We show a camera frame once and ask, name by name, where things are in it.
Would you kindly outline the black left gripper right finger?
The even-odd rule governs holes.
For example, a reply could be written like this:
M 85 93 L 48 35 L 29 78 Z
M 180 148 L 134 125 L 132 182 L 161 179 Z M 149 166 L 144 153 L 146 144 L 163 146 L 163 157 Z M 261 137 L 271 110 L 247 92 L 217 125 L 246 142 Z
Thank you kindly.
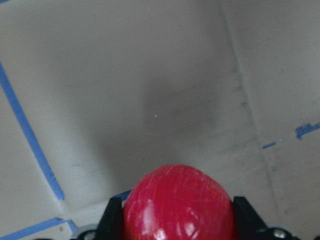
M 262 240 L 266 223 L 244 196 L 233 198 L 235 226 L 240 240 Z

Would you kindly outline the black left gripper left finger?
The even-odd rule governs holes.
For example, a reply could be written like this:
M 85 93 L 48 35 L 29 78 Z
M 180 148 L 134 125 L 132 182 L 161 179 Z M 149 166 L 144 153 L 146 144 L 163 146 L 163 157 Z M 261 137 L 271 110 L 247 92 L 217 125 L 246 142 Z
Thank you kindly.
M 122 228 L 122 199 L 112 197 L 101 216 L 96 228 L 97 240 L 119 240 Z

